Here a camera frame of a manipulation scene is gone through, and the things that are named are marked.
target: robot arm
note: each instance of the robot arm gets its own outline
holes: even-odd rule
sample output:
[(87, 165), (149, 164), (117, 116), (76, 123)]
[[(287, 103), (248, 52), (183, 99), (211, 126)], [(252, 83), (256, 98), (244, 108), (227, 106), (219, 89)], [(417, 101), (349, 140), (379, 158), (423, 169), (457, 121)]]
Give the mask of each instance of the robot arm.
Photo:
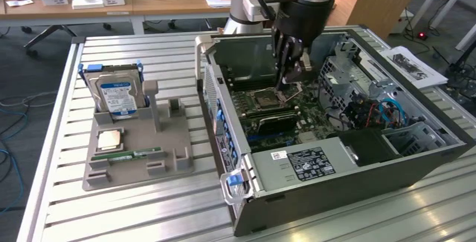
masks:
[[(257, 0), (265, 19), (273, 21), (273, 56), (276, 58), (276, 87), (300, 80), (311, 70), (309, 47), (321, 34), (332, 11), (333, 0)], [(277, 13), (267, 6), (280, 2)]]

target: aluminum table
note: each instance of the aluminum table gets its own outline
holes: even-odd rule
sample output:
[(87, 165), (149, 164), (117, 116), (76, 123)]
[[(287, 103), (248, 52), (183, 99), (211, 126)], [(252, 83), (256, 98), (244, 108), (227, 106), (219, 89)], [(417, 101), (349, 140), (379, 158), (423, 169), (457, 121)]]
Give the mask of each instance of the aluminum table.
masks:
[[(375, 49), (388, 48), (369, 30), (352, 28)], [(475, 151), (412, 187), (233, 237), (195, 87), (195, 37), (205, 33), (213, 32), (91, 37), (72, 44), (17, 241), (475, 239)], [(132, 64), (136, 59), (144, 64), (145, 79), (159, 80), (157, 101), (176, 96), (185, 104), (196, 170), (185, 176), (85, 192), (81, 177), (93, 100), (77, 66)], [(451, 97), (437, 88), (424, 94), (476, 137), (475, 118)]]

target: gray carpet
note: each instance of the gray carpet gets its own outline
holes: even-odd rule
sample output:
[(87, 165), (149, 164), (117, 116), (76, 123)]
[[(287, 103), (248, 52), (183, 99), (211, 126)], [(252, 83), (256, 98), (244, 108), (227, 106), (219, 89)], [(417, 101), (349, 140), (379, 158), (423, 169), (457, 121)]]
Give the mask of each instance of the gray carpet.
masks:
[[(412, 0), (409, 5), (409, 10), (412, 12), (416, 12), (416, 9), (421, 5), (423, 1), (424, 0)], [(436, 7), (437, 6), (435, 5), (432, 10), (427, 12), (425, 18), (421, 20), (419, 26), (416, 26), (417, 30), (425, 27), (427, 21), (432, 16)], [(225, 20), (212, 19), (211, 23), (213, 27), (223, 27)], [(441, 26), (439, 27), (441, 36), (436, 37), (429, 34), (429, 39), (425, 44), (429, 47), (439, 46), (449, 54), (457, 53), (453, 47), (475, 23), (476, 14), (459, 6), (455, 6), (448, 18), (445, 18)], [(132, 26), (129, 23), (112, 23), (111, 25), (111, 31), (104, 30), (101, 24), (72, 26), (71, 28), (80, 36), (116, 36), (132, 34)], [(147, 33), (207, 30), (204, 20), (179, 20), (176, 22), (177, 29), (175, 30), (168, 29), (167, 21), (157, 25), (153, 23), (149, 25), (156, 28), (156, 30), (151, 28), (145, 31)], [(33, 34), (37, 34), (44, 30), (44, 27), (32, 27), (32, 29)], [(11, 28), (8, 35), (0, 38), (0, 55), (3, 55), (4, 59), (0, 63), (0, 99), (17, 95), (27, 96), (41, 91), (52, 91), (59, 88), (71, 37), (63, 31), (52, 34), (33, 47), (33, 49), (39, 51), (40, 56), (37, 59), (32, 59), (24, 54), (23, 45), (33, 37), (33, 34), (25, 34), (20, 31), (19, 27), (13, 27)], [(388, 44), (391, 46), (403, 45), (409, 48), (413, 53), (425, 49), (421, 45), (405, 40), (400, 35), (391, 36), (388, 38)], [(441, 59), (433, 58), (432, 51), (420, 54), (419, 58), (439, 71), (444, 70), (447, 64)], [(52, 100), (52, 96), (39, 100), (37, 102), (49, 100)], [(5, 212), (0, 215), (0, 241), (16, 240), (23, 216), (21, 206), (27, 203), (52, 108), (52, 106), (31, 108), (25, 129), (19, 133), (19, 135), (8, 139), (5, 142), (11, 152), (16, 156), (19, 167), (21, 169), (25, 193), (20, 202), (16, 204), (19, 210)], [(23, 109), (24, 107), (15, 107), (15, 111), (23, 111)], [(17, 116), (0, 113), (0, 131), (11, 124), (11, 122), (16, 120), (16, 118)], [(0, 166), (0, 176), (4, 172), (5, 164)], [(12, 172), (7, 180), (0, 183), (0, 207), (5, 207), (9, 204), (9, 202), (16, 198), (17, 193), (17, 177)]]

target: green circuit board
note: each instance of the green circuit board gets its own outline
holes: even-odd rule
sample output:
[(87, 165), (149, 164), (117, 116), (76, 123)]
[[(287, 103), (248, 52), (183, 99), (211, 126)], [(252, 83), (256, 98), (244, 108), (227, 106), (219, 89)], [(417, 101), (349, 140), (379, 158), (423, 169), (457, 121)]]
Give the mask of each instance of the green circuit board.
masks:
[(284, 91), (265, 88), (231, 94), (252, 152), (304, 143), (339, 131), (327, 119), (313, 85), (295, 84)]

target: blue cable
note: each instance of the blue cable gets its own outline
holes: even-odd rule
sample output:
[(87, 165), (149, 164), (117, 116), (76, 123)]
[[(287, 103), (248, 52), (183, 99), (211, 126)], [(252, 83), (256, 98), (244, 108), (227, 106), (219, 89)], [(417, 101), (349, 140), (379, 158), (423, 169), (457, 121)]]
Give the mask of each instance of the blue cable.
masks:
[(15, 199), (15, 201), (8, 205), (8, 207), (5, 207), (3, 211), (0, 211), (0, 216), (1, 216), (5, 213), (5, 211), (8, 211), (9, 208), (13, 207), (16, 205), (16, 203), (20, 201), (20, 199), (23, 197), (24, 189), (23, 189), (23, 180), (21, 180), (21, 175), (20, 175), (20, 170), (17, 169), (15, 157), (5, 150), (0, 149), (0, 152), (3, 152), (7, 155), (7, 157), (9, 157), (11, 162), (13, 163), (16, 174), (17, 174), (17, 180), (20, 182), (20, 194), (17, 195), (17, 198)]
[(384, 100), (380, 102), (379, 110), (380, 110), (383, 119), (384, 119), (387, 122), (391, 122), (389, 118), (388, 118), (387, 115), (384, 114), (384, 106), (381, 105), (381, 103), (384, 103), (384, 102), (395, 104), (396, 108), (397, 108), (399, 111), (400, 111), (399, 117), (403, 117), (403, 124), (407, 126), (407, 117), (404, 116), (404, 110), (403, 110), (401, 105), (399, 104), (399, 102), (397, 102), (396, 100), (393, 100), (393, 99), (384, 99)]
[(12, 138), (23, 129), (24, 129), (24, 127), (27, 127), (27, 124), (28, 124), (28, 116), (27, 116), (27, 114), (24, 114), (24, 113), (21, 113), (21, 112), (12, 112), (12, 111), (7, 111), (7, 110), (3, 110), (3, 109), (0, 109), (0, 112), (3, 112), (3, 113), (7, 113), (7, 114), (12, 114), (12, 115), (21, 115), (23, 117), (24, 117), (24, 124), (23, 124), (23, 126), (20, 127), (20, 129), (16, 131), (16, 132), (13, 132), (9, 136), (7, 136), (5, 138), (1, 138), (0, 140), (7, 140), (7, 139), (9, 139), (9, 138)]

